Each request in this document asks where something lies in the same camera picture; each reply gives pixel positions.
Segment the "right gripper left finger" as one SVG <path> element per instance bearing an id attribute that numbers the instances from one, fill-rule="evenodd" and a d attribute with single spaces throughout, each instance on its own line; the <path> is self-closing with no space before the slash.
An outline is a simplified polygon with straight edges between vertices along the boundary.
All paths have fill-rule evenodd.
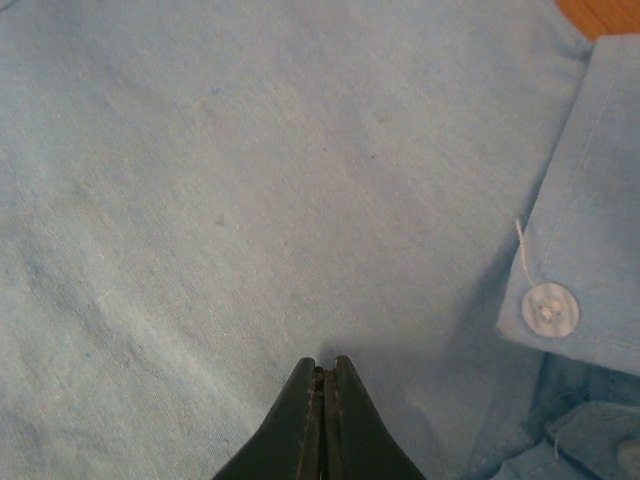
<path id="1" fill-rule="evenodd" d="M 214 479 L 319 479 L 323 396 L 323 370 L 299 360 L 258 430 Z"/>

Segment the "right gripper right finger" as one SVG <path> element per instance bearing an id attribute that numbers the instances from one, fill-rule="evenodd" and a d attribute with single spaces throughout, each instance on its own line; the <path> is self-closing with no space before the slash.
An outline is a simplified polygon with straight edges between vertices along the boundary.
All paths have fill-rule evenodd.
<path id="1" fill-rule="evenodd" d="M 324 479 L 424 477 L 386 428 L 349 357 L 338 356 L 325 372 L 323 399 Z"/>

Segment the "light blue shirt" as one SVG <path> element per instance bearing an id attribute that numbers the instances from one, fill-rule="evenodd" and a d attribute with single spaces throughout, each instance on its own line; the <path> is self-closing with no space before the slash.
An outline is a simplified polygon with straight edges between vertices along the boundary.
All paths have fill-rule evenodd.
<path id="1" fill-rule="evenodd" d="M 422 479 L 638 477 L 638 34 L 3 2 L 2 477 L 214 479 L 340 355 Z"/>

